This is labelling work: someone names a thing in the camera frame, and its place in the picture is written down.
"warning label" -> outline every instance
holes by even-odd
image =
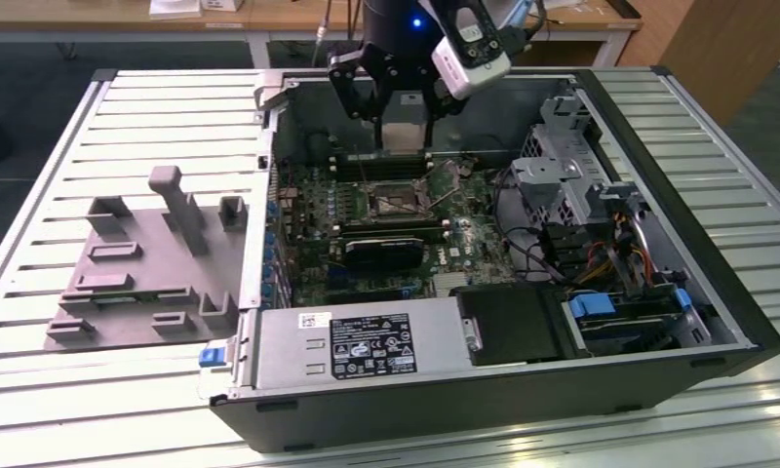
[[[416,371],[406,314],[330,320],[329,331],[337,380]]]

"ventilation grille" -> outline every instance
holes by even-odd
[[[549,218],[549,214],[548,214],[547,207],[540,207],[535,210],[535,212],[529,216],[529,222],[532,223],[532,225],[547,224],[548,218]]]
[[[521,158],[540,158],[544,156],[544,149],[541,143],[535,138],[535,135],[528,134],[525,142],[523,143],[523,149],[520,150]]]
[[[560,224],[571,226],[575,224],[575,212],[572,211],[572,205],[567,199],[557,205],[557,217],[560,218]]]

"floor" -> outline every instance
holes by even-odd
[[[278,46],[274,66],[304,66],[310,46]],[[61,60],[50,44],[0,45],[0,121],[15,148],[0,162],[0,242],[97,68],[248,68],[237,43],[81,44]],[[780,68],[745,105],[728,134],[780,189]]]

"desk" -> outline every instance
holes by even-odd
[[[152,21],[148,0],[0,0],[0,42],[241,41],[257,68],[269,68],[268,43],[313,41],[325,0],[245,0],[236,13]],[[551,10],[552,24],[536,40],[600,42],[595,65],[609,66],[641,27],[623,19],[605,0]],[[333,0],[328,40],[345,38],[346,2]]]
[[[257,68],[272,66],[268,43],[273,41],[313,41],[326,0],[254,0],[249,19],[248,46]],[[535,37],[536,41],[600,42],[593,66],[612,66],[624,50],[631,32],[641,27],[640,19],[623,19],[605,0],[587,0],[579,7],[548,11],[551,23]],[[333,0],[326,40],[345,39],[346,0]]]
[[[246,42],[252,3],[154,21],[149,0],[0,0],[0,42]]]

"cable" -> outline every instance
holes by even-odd
[[[34,182],[35,178],[0,178],[0,182]]]
[[[512,232],[515,232],[515,231],[525,231],[525,232],[528,232],[529,234],[532,234],[533,236],[539,236],[539,235],[541,234],[541,232],[543,232],[540,229],[537,229],[537,228],[535,228],[535,227],[523,227],[523,226],[516,226],[516,227],[512,227],[511,229],[508,229],[508,230],[504,232],[504,235],[505,235],[505,236],[508,236],[508,234],[511,234],[511,233],[512,233]]]
[[[326,28],[329,27],[329,15],[333,10],[333,0],[326,0],[326,12],[321,18],[321,23],[317,26],[317,39],[314,40],[314,52],[312,53],[312,67],[317,66],[317,54],[321,50],[321,43],[326,37]]]
[[[525,29],[525,39],[529,41],[537,31],[541,30],[544,24],[547,23],[547,5],[544,4],[544,0],[535,0],[535,4],[537,5],[537,21],[532,24],[532,27]]]
[[[352,0],[346,0],[346,41],[352,40]]]
[[[552,280],[555,280],[557,283],[581,288],[581,285],[579,285],[572,280],[569,280],[565,276],[563,276],[560,274],[560,272],[555,269],[555,267],[547,263],[545,260],[543,260],[539,256],[536,256],[528,250],[523,249],[502,232],[502,226],[498,223],[498,217],[496,217],[496,209],[498,207],[498,196],[500,196],[500,193],[502,191],[501,190],[502,189],[502,182],[505,181],[507,174],[508,174],[508,168],[505,168],[500,171],[500,173],[497,175],[496,184],[493,186],[492,218],[493,218],[493,227],[496,228],[496,233],[505,240],[505,242],[508,243],[508,245],[511,246],[511,248],[515,251],[517,251],[520,254],[523,254],[527,258],[532,259],[541,266],[541,268],[545,270],[545,273],[548,273],[548,275],[551,276]]]
[[[352,0],[346,0],[346,15],[349,15],[349,3]],[[361,12],[361,0],[357,0],[354,3],[354,15],[352,15],[352,19],[346,18],[346,40],[352,40],[354,38],[354,26],[358,23],[358,14]]]

